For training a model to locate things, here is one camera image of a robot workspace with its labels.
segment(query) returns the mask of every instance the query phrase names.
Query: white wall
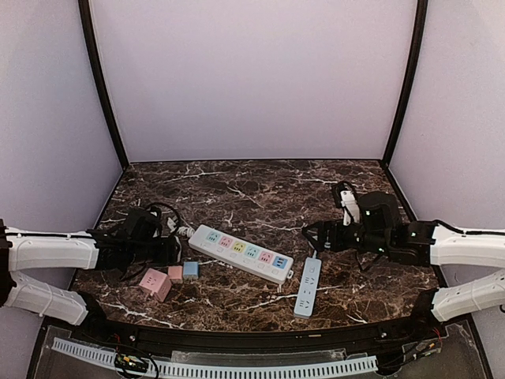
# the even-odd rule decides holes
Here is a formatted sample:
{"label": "white wall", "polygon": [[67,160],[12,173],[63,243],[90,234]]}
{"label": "white wall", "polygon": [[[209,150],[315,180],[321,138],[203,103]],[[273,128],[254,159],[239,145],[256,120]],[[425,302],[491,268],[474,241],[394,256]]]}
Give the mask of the white wall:
{"label": "white wall", "polygon": [[[77,1],[0,2],[0,217],[36,231],[92,227],[120,175]],[[62,287],[71,270],[29,275]],[[0,378],[28,370],[40,319],[0,309]]]}
{"label": "white wall", "polygon": [[382,156],[415,1],[92,5],[130,160]]}
{"label": "white wall", "polygon": [[[391,169],[422,220],[505,229],[505,3],[435,0]],[[450,285],[492,272],[447,266]],[[505,314],[474,314],[496,379]]]}

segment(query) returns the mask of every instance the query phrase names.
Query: dark marble surface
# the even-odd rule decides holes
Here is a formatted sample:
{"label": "dark marble surface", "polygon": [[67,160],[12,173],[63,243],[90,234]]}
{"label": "dark marble surface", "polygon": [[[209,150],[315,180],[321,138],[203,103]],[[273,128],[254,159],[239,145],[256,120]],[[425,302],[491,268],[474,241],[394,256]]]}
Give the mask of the dark marble surface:
{"label": "dark marble surface", "polygon": [[383,258],[369,272],[360,272],[352,251],[320,255],[314,313],[308,320],[293,316],[299,278],[311,253],[300,229],[342,218],[330,194],[330,185],[342,179],[360,193],[393,193],[371,160],[136,163],[114,192],[101,227],[114,226],[133,206],[167,202],[180,210],[185,225],[204,223],[290,255],[293,279],[278,292],[274,283],[192,251],[185,240],[183,260],[200,262],[200,278],[175,284],[163,304],[137,287],[141,276],[121,283],[116,271],[80,270],[72,289],[93,294],[111,320],[199,331],[333,328],[406,316],[420,291],[437,286],[433,271]]}

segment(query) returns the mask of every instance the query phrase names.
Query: pink block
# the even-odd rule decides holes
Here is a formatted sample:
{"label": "pink block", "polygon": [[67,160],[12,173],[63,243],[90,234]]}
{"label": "pink block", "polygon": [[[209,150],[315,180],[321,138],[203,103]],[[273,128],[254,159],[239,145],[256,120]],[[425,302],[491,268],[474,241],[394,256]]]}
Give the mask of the pink block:
{"label": "pink block", "polygon": [[172,283],[182,283],[182,266],[169,266],[168,279]]}
{"label": "pink block", "polygon": [[164,302],[172,283],[168,275],[150,268],[142,278],[140,288],[150,296],[154,296],[159,302]]}

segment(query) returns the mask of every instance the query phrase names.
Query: black frame post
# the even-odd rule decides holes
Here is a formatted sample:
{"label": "black frame post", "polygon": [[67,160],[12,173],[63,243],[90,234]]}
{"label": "black frame post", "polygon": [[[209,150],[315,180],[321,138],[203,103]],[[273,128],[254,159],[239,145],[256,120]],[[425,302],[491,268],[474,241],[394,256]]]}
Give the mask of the black frame post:
{"label": "black frame post", "polygon": [[121,136],[119,135],[118,124],[112,111],[110,104],[109,92],[105,84],[103,76],[102,65],[100,64],[100,57],[98,54],[98,47],[95,39],[95,31],[93,29],[92,13],[89,8],[89,0],[78,0],[80,22],[82,23],[82,30],[84,33],[84,40],[88,49],[89,63],[92,67],[93,77],[95,78],[96,91],[102,105],[103,115],[109,129],[110,138],[118,155],[119,163],[123,170],[129,166],[128,157],[126,156],[125,146],[122,143]]}
{"label": "black frame post", "polygon": [[400,99],[396,107],[395,120],[391,127],[389,139],[387,140],[386,150],[382,158],[382,162],[389,166],[393,154],[395,153],[400,130],[402,129],[403,119],[409,103],[410,92],[412,91],[413,79],[416,75],[417,61],[419,60],[419,53],[421,51],[421,42],[423,40],[423,33],[425,31],[426,13],[428,11],[428,0],[417,0],[416,19],[413,25],[412,42],[410,43],[409,59],[407,60],[407,67],[405,77],[403,79],[402,91],[400,92]]}

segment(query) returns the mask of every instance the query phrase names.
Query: white vent strip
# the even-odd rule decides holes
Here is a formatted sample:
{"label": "white vent strip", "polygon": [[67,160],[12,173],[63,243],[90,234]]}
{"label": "white vent strip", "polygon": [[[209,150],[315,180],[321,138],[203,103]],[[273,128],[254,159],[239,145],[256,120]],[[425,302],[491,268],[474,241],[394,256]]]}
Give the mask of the white vent strip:
{"label": "white vent strip", "polygon": [[[106,369],[115,370],[115,352],[108,348],[96,348],[54,338],[53,350]],[[159,377],[167,379],[330,379],[377,371],[376,357],[349,361],[317,363],[304,366],[279,367],[225,367],[200,366],[156,361]],[[145,377],[155,377],[156,371],[149,362]]]}

